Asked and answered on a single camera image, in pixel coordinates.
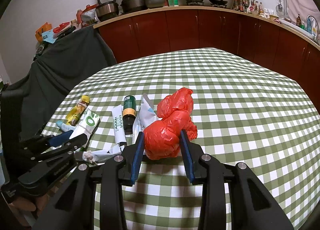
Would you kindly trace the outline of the light blue tube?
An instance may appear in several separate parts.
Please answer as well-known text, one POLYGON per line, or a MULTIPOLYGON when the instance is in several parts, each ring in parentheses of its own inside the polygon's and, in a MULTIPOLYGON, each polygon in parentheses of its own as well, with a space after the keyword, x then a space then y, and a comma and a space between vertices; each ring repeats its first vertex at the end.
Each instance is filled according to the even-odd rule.
POLYGON ((56 125, 63 132, 68 132, 68 131, 74 131, 75 130, 75 126, 68 125, 68 124, 62 122, 61 120, 57 121, 56 125))

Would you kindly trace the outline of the red plastic bag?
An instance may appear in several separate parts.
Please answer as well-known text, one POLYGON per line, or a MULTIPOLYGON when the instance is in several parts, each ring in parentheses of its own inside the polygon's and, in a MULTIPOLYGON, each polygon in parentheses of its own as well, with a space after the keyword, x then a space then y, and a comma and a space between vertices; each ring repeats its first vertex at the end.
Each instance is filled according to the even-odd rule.
POLYGON ((193 90, 181 88, 157 105, 159 120, 144 129, 144 148, 150 160, 175 158, 180 152, 180 135, 184 130, 189 140, 197 138, 197 127, 191 119, 193 90))

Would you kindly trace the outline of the white long toothpaste box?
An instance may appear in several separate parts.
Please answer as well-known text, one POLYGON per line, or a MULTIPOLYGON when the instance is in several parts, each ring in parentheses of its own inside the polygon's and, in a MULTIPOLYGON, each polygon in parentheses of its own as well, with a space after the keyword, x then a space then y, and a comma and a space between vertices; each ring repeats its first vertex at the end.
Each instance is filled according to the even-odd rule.
POLYGON ((112 109, 113 129, 116 144, 119 144, 121 142, 126 143, 122 111, 122 105, 118 105, 112 109))

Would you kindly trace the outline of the white foil package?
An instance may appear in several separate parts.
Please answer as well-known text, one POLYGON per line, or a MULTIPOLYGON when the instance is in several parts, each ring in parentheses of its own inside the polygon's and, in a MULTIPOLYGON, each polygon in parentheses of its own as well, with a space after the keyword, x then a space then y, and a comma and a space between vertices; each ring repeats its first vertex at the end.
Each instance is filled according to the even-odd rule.
POLYGON ((158 117, 154 111, 154 104, 144 93, 141 98, 140 109, 133 123, 132 143, 138 138, 139 132, 143 132, 146 127, 157 121, 158 117))

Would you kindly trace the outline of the yellow wrapper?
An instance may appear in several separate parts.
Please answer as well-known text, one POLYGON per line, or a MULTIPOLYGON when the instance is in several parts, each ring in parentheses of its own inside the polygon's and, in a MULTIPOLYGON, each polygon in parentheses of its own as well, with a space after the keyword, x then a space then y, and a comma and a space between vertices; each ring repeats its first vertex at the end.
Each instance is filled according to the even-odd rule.
POLYGON ((71 126, 75 126, 83 112, 86 110, 87 106, 90 103, 90 97, 87 95, 83 95, 78 103, 71 109, 71 111, 66 115, 67 124, 71 126))

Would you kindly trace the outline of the dark green medicine bottle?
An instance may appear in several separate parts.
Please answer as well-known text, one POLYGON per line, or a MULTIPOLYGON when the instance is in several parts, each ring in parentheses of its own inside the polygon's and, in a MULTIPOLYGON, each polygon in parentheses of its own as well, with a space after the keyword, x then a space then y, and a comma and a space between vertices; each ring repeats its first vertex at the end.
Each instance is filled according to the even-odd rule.
POLYGON ((135 119, 136 98, 132 95, 125 96, 123 103, 123 126, 126 135, 132 134, 135 119))

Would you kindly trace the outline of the red kitchen cabinets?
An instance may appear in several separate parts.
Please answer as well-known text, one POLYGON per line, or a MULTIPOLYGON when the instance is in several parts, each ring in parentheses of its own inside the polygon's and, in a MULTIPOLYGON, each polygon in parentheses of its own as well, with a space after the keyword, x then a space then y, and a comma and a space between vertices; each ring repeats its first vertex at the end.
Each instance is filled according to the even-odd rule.
POLYGON ((118 62, 217 48, 298 82, 319 107, 319 46, 281 23, 210 7, 135 12, 95 25, 118 62))

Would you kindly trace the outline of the dark green draped cloth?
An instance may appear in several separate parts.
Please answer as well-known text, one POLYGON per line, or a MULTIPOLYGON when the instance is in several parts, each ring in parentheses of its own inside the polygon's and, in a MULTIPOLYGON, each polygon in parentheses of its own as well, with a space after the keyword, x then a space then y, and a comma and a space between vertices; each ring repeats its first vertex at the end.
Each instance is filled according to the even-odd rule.
POLYGON ((21 140, 34 136, 54 114, 69 92, 101 69, 116 64, 110 47, 93 27, 57 40, 31 65, 26 77, 5 91, 23 90, 21 113, 13 127, 21 140))

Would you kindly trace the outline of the green checkered tablecloth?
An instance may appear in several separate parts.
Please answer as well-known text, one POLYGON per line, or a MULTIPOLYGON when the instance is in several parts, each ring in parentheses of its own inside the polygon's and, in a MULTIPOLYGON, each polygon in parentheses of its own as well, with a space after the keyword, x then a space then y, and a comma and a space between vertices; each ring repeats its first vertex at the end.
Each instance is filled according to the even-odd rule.
POLYGON ((100 116, 88 148, 109 150, 112 109, 125 96, 158 104, 183 87, 193 91, 195 143, 222 163, 246 163, 301 227, 319 202, 319 113, 296 81, 233 54, 203 48, 104 68, 71 90, 43 134, 59 134, 56 122, 87 95, 100 116))

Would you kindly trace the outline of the orange paper bag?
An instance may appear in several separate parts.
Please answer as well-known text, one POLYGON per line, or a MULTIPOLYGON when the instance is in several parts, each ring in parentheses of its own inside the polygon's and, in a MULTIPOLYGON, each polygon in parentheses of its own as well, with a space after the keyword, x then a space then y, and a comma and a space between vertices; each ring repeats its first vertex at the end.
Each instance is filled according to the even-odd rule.
POLYGON ((42 34, 43 34, 44 32, 47 32, 47 31, 51 30, 51 29, 52 29, 52 24, 46 22, 46 23, 45 23, 44 25, 42 25, 38 30, 36 30, 36 32, 35 32, 35 37, 36 37, 37 41, 38 41, 39 43, 41 43, 41 42, 43 41, 42 34))

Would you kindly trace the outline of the black lidded pot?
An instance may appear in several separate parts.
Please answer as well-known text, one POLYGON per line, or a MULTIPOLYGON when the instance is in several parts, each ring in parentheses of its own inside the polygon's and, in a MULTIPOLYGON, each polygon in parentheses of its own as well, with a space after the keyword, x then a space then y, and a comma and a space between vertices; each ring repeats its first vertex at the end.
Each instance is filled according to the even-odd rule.
POLYGON ((145 0, 122 0, 121 7, 124 14, 147 9, 145 0))

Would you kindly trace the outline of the steel rice cooker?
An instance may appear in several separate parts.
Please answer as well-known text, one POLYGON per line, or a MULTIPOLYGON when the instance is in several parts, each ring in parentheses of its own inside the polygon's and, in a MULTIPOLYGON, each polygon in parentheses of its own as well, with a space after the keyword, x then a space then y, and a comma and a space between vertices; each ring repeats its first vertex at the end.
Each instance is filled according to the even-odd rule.
POLYGON ((100 22, 115 18, 119 15, 119 5, 116 0, 97 0, 96 14, 100 22))

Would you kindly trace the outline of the grey metal bowl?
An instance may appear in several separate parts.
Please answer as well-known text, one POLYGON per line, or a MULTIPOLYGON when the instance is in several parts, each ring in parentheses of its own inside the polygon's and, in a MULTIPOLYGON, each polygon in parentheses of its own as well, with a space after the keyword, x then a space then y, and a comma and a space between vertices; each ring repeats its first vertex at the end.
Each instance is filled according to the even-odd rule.
POLYGON ((165 0, 145 0, 145 4, 149 9, 161 8, 165 6, 166 1, 165 0))

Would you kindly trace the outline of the black wok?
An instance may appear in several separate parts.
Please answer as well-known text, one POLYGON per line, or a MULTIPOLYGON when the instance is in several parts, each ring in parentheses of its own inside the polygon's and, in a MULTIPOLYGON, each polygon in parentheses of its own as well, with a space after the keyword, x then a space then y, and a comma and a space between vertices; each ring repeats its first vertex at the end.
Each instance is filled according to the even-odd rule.
POLYGON ((226 0, 209 0, 213 7, 226 8, 228 1, 226 0))

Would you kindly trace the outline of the spice bottle rack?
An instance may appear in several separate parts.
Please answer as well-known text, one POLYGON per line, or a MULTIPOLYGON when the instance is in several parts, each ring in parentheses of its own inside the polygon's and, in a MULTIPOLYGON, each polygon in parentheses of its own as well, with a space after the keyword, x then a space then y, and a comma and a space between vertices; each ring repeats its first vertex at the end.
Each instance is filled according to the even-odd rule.
POLYGON ((251 0, 234 0, 233 9, 240 12, 248 12, 251 6, 251 0))

